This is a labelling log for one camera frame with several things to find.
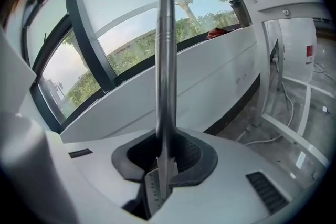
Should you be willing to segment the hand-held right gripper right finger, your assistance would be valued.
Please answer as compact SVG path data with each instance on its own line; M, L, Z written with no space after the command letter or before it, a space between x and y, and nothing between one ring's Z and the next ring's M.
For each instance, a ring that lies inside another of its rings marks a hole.
M177 130L171 141L171 153L178 174L169 180L169 187L189 187L202 183L217 166L215 149L204 141Z

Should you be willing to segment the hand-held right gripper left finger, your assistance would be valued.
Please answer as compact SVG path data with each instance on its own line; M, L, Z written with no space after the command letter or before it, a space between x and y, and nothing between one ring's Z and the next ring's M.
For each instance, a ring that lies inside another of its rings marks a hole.
M141 135L113 151L111 161L123 179L139 183L134 199L122 208L142 219L150 219L162 206L155 135Z

